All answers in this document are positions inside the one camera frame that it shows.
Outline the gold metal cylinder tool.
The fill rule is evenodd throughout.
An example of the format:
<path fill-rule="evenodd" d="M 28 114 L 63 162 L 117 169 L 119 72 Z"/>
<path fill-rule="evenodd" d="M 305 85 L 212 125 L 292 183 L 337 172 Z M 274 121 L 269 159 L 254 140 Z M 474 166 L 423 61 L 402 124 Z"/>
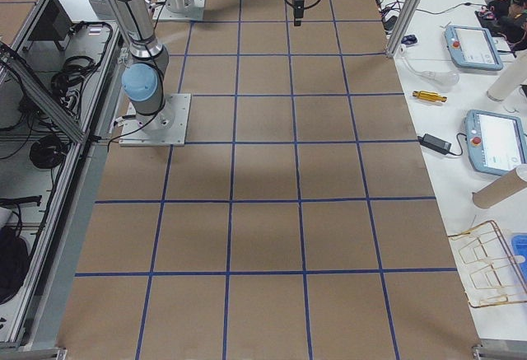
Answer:
<path fill-rule="evenodd" d="M 432 103 L 436 103 L 436 102 L 445 103 L 447 101 L 446 96 L 442 96 L 438 93 L 431 92 L 431 91 L 413 91 L 412 95 L 418 100 L 429 101 Z"/>

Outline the clear light bulb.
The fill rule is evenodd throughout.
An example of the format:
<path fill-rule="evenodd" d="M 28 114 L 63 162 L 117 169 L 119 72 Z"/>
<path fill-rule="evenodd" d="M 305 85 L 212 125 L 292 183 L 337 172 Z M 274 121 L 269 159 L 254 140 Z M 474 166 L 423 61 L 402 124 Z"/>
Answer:
<path fill-rule="evenodd" d="M 433 72 L 423 71 L 420 76 L 440 89 L 451 89 L 459 83 L 459 74 L 456 71 Z"/>

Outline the upper teach pendant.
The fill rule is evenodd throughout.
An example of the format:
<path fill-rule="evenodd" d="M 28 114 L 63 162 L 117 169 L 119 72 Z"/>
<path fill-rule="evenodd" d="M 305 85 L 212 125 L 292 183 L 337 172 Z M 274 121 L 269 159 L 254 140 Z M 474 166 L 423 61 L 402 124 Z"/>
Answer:
<path fill-rule="evenodd" d="M 472 26 L 447 26 L 445 42 L 458 68 L 497 72 L 503 63 L 488 29 Z"/>

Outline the teach pendant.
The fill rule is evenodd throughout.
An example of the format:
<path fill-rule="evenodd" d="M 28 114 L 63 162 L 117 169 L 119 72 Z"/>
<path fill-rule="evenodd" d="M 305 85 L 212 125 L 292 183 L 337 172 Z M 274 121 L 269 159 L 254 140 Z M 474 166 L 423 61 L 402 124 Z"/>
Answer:
<path fill-rule="evenodd" d="M 464 120 L 472 167 L 504 175 L 526 163 L 526 136 L 519 117 L 470 110 Z"/>
<path fill-rule="evenodd" d="M 497 72 L 503 63 L 488 29 L 472 26 L 447 26 L 445 42 L 458 68 Z"/>

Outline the black power adapter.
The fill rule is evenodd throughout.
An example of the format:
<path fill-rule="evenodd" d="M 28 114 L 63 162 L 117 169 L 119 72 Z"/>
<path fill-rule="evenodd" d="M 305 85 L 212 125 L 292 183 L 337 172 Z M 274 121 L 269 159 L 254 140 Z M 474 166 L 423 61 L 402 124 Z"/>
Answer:
<path fill-rule="evenodd" d="M 425 133 L 422 136 L 418 136 L 417 140 L 421 146 L 434 152 L 438 152 L 442 155 L 450 154 L 451 143 L 444 139 Z"/>

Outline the white cardboard tube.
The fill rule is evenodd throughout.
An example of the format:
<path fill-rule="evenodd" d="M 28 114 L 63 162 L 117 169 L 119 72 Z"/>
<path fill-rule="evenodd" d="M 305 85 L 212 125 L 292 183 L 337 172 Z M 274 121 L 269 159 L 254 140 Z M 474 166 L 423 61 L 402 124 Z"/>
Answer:
<path fill-rule="evenodd" d="M 502 70 L 498 79 L 487 89 L 487 97 L 493 101 L 504 101 L 526 80 L 526 51 L 516 53 L 513 63 Z"/>

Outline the lower teach pendant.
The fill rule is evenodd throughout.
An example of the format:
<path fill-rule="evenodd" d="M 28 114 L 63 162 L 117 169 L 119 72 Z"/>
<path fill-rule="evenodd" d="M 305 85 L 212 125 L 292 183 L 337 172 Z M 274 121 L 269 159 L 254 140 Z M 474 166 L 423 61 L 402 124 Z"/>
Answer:
<path fill-rule="evenodd" d="M 526 163 L 526 136 L 519 117 L 470 110 L 464 120 L 472 167 L 504 175 Z"/>

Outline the brown cardboard tube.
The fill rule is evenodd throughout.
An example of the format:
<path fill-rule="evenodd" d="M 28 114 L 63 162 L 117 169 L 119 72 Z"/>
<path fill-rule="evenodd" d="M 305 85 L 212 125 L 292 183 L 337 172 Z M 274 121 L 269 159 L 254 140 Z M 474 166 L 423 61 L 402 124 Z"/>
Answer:
<path fill-rule="evenodd" d="M 473 193 L 472 201 L 477 207 L 488 209 L 523 189 L 526 189 L 526 164 L 517 166 Z"/>

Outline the blue plastic container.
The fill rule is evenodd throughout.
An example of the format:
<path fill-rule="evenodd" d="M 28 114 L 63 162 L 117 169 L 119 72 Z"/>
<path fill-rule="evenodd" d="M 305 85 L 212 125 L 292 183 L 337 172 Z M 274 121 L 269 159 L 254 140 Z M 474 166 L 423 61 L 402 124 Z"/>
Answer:
<path fill-rule="evenodd" d="M 518 261 L 517 264 L 520 268 L 521 275 L 523 278 L 527 278 L 527 235 L 516 234 L 511 239 L 512 252 L 515 256 L 521 256 L 522 261 Z"/>

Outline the aluminium frame post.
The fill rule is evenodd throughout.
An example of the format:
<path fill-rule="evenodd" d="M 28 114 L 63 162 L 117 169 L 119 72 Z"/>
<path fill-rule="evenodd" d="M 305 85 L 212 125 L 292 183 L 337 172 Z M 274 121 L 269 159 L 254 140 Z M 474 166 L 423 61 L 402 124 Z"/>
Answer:
<path fill-rule="evenodd" d="M 385 54 L 387 57 L 393 58 L 399 50 L 401 40 L 406 35 L 409 23 L 412 20 L 413 14 L 416 11 L 420 1 L 421 0 L 404 1 L 403 7 L 398 16 L 398 20 L 395 23 L 394 29 L 392 30 L 391 36 L 386 45 Z"/>

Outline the aluminium side frame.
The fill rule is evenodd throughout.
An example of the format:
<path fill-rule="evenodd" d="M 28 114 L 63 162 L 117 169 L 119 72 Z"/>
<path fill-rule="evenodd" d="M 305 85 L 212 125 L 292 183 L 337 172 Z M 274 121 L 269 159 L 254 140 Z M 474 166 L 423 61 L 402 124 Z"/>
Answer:
<path fill-rule="evenodd" d="M 24 35 L 1 48 L 1 225 L 22 251 L 1 296 L 2 354 L 54 343 L 57 326 L 39 326 L 58 318 L 47 307 L 50 248 L 102 109 L 117 101 L 119 39 L 88 0 L 41 0 Z"/>

